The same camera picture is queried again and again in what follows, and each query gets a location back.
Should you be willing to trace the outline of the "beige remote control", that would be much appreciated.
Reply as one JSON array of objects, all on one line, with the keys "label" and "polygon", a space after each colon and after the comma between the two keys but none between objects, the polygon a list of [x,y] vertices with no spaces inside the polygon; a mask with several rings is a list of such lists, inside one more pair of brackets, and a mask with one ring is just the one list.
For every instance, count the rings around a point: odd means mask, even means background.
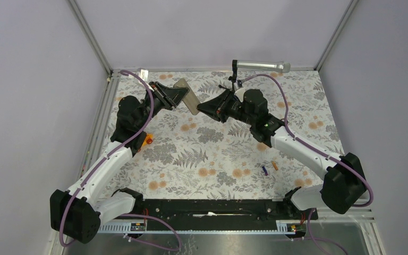
[{"label": "beige remote control", "polygon": [[174,88],[187,88],[188,92],[186,93],[185,97],[182,99],[182,102],[188,108],[192,115],[198,115],[199,111],[197,106],[201,103],[190,85],[184,78],[181,78],[173,85]]}]

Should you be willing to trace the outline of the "blue battery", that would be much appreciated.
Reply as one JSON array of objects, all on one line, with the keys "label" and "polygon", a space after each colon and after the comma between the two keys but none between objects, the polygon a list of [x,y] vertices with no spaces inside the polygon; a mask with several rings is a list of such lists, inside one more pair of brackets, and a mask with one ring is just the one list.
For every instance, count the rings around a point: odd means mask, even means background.
[{"label": "blue battery", "polygon": [[267,169],[265,168],[265,166],[262,166],[261,168],[262,168],[264,174],[265,174],[266,176],[268,176],[269,174],[268,174],[268,171],[267,171]]}]

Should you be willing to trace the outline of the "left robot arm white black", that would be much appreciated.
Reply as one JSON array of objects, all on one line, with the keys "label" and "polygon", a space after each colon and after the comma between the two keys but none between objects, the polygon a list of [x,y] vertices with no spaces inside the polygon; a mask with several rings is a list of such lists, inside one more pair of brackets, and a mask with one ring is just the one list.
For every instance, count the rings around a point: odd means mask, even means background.
[{"label": "left robot arm white black", "polygon": [[142,215],[143,195],[139,192],[123,189],[104,201],[99,197],[143,146],[148,122],[162,109],[172,111],[190,95],[192,90],[184,79],[172,87],[150,82],[144,99],[129,95],[118,102],[115,130],[99,159],[66,191],[56,190],[50,197],[50,224],[59,232],[63,246],[67,245],[64,236],[86,244],[114,218]]}]

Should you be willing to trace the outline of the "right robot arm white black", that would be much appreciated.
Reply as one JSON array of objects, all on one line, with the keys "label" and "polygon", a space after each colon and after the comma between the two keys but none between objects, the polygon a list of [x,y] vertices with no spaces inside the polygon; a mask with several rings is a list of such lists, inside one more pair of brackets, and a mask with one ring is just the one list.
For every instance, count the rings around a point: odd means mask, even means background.
[{"label": "right robot arm white black", "polygon": [[284,152],[312,170],[323,181],[321,185],[296,188],[286,195],[284,214],[296,219],[310,208],[327,207],[345,214],[355,207],[367,191],[359,158],[348,153],[340,155],[299,138],[285,123],[268,110],[268,101],[259,89],[243,92],[240,99],[233,91],[197,105],[198,111],[225,123],[233,118],[250,126],[252,136],[270,148]]}]

